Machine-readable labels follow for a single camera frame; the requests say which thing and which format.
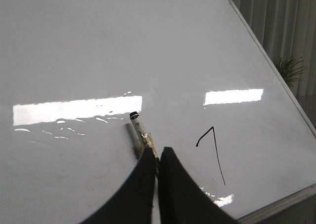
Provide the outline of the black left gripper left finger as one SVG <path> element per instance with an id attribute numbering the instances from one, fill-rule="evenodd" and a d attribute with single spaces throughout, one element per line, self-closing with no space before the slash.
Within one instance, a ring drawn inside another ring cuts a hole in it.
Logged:
<path id="1" fill-rule="evenodd" d="M 155 188 L 155 157 L 145 148 L 132 173 L 117 192 L 84 224 L 150 224 Z"/>

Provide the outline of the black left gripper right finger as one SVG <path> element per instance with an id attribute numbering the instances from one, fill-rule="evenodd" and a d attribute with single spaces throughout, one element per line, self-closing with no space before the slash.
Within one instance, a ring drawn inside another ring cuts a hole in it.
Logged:
<path id="1" fill-rule="evenodd" d="M 238 223 L 201 191 L 171 147 L 161 154 L 158 203 L 162 224 Z"/>

